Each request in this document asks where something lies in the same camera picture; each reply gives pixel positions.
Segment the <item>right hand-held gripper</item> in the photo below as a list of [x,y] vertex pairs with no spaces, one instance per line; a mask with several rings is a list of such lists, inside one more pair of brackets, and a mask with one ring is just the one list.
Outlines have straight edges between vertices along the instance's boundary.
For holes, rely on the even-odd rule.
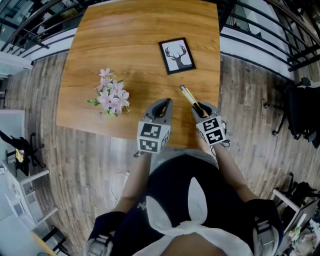
[[[209,146],[225,141],[225,128],[217,107],[207,102],[198,102],[198,105],[200,108],[192,107],[191,111],[202,139]],[[210,118],[204,120],[204,112]]]

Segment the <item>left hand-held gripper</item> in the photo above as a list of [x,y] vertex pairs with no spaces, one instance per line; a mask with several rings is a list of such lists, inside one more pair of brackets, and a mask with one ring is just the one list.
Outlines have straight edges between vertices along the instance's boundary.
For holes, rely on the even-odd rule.
[[141,152],[159,154],[169,141],[173,100],[163,98],[148,106],[138,122],[137,147]]

